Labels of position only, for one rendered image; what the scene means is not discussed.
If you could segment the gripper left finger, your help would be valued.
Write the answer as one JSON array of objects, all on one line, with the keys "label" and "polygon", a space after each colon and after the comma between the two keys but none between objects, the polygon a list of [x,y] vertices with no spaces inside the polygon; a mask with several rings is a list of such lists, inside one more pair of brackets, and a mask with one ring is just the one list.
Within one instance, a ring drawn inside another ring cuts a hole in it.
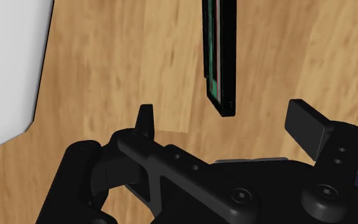
[{"label": "gripper left finger", "polygon": [[102,210],[127,187],[152,212],[151,224],[256,224],[261,203],[250,186],[170,144],[154,140],[153,107],[106,145],[78,141],[65,151],[36,224],[118,224]]}]

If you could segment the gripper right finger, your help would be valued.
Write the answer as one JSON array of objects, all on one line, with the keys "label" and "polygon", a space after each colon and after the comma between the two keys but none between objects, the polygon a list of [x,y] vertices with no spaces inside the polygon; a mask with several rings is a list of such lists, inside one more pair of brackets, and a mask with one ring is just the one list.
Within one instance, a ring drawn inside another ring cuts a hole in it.
[{"label": "gripper right finger", "polygon": [[358,176],[358,126],[326,118],[302,99],[288,104],[285,130],[315,161],[301,203],[324,223],[349,218]]}]

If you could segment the black tablet with green screen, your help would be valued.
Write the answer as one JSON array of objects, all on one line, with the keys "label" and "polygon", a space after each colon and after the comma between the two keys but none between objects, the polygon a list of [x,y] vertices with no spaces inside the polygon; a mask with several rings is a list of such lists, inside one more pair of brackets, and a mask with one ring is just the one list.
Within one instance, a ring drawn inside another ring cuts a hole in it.
[{"label": "black tablet with green screen", "polygon": [[235,116],[237,0],[202,0],[206,94],[222,117]]}]

